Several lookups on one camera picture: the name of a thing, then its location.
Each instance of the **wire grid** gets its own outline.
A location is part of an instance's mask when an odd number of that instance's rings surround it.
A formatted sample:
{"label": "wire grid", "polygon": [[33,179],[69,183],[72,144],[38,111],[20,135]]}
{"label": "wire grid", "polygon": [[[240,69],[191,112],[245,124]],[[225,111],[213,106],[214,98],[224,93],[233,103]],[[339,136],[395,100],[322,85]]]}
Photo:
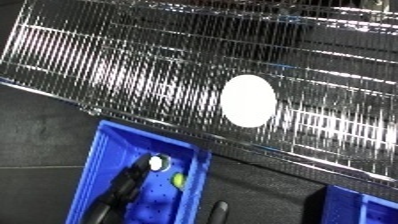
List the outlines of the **wire grid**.
{"label": "wire grid", "polygon": [[[346,3],[27,0],[1,72],[104,114],[394,182],[397,14]],[[263,127],[236,127],[219,107],[225,83],[242,74],[277,94]]]}

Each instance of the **dark floor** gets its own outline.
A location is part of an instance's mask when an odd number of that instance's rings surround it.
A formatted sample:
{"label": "dark floor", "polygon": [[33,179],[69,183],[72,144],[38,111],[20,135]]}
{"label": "dark floor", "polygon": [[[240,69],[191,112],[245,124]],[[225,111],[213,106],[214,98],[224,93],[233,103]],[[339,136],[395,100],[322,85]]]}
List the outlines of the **dark floor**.
{"label": "dark floor", "polygon": [[[21,1],[0,0],[0,50]],[[0,85],[0,223],[64,223],[100,118]],[[318,223],[324,185],[215,156],[197,223],[229,202],[229,224]]]}

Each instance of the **white circle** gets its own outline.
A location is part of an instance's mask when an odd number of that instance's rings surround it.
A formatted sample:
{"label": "white circle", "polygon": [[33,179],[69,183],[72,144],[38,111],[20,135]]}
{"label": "white circle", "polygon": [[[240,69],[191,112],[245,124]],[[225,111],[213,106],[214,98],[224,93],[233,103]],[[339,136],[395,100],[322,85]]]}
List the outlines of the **white circle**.
{"label": "white circle", "polygon": [[151,166],[152,171],[159,171],[162,169],[163,160],[159,156],[152,156],[149,160],[149,165]]}
{"label": "white circle", "polygon": [[255,75],[231,79],[221,93],[221,108],[233,124],[255,128],[267,123],[277,101],[272,86]]}

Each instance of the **blue plastic bin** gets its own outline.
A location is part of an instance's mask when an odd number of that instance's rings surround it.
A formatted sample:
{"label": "blue plastic bin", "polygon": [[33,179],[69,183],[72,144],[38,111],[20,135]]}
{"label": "blue plastic bin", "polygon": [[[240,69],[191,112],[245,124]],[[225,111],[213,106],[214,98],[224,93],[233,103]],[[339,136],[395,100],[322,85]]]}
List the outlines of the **blue plastic bin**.
{"label": "blue plastic bin", "polygon": [[[126,224],[194,223],[211,155],[194,145],[102,121],[96,133],[67,223],[79,223],[93,200],[103,193],[124,167],[142,154],[166,154],[170,168],[150,172],[142,191],[126,213]],[[180,172],[187,175],[184,190],[170,182]]]}
{"label": "blue plastic bin", "polygon": [[323,224],[398,224],[398,203],[328,186]]}

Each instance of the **yellow-green ball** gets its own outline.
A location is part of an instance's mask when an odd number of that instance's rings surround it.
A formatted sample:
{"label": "yellow-green ball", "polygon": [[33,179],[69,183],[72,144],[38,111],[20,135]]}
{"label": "yellow-green ball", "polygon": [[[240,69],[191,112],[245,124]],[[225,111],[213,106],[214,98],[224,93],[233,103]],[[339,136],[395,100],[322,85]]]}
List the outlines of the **yellow-green ball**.
{"label": "yellow-green ball", "polygon": [[171,183],[173,184],[174,187],[183,190],[186,178],[187,177],[182,173],[175,173],[173,175],[173,178],[171,179]]}

